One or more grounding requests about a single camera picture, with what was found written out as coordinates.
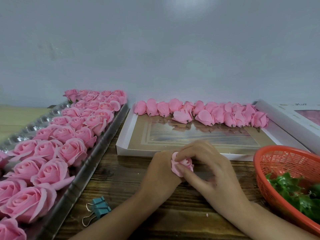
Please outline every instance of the person's right arm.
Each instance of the person's right arm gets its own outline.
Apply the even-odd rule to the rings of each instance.
[[[209,204],[239,230],[253,240],[311,240],[318,237],[272,214],[244,194],[232,165],[226,157],[206,141],[196,141],[180,149],[175,161],[195,157],[209,166],[213,177],[199,178],[185,166],[177,169]]]

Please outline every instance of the dark wooden tabletop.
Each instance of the dark wooden tabletop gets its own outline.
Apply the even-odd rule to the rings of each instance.
[[[82,218],[88,216],[86,203],[104,196],[112,209],[134,194],[150,158],[117,156],[113,138],[96,171],[71,210],[55,239],[68,239],[80,232]],[[264,205],[256,183],[252,162],[232,162],[238,180],[250,201]],[[196,165],[200,177],[209,176],[204,165]],[[154,212],[132,235],[132,239],[250,239],[220,216],[187,182]]]

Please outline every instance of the person's left arm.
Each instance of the person's left arm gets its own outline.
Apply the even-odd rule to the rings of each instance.
[[[70,240],[127,239],[182,182],[171,171],[173,153],[174,151],[156,153],[137,192]]]

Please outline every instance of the forearm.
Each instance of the forearm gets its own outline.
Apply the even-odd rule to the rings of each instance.
[[[147,194],[137,192],[70,240],[127,239],[161,204]]]
[[[256,203],[239,209],[228,219],[253,240],[313,240],[318,237],[272,214]]]

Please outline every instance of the person's right hand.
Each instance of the person's right hand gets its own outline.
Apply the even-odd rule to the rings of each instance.
[[[182,147],[175,161],[188,157],[195,157],[208,165],[213,177],[204,181],[181,164],[176,165],[177,169],[219,214],[231,221],[237,214],[246,212],[250,202],[241,189],[229,159],[209,142],[200,140]]]

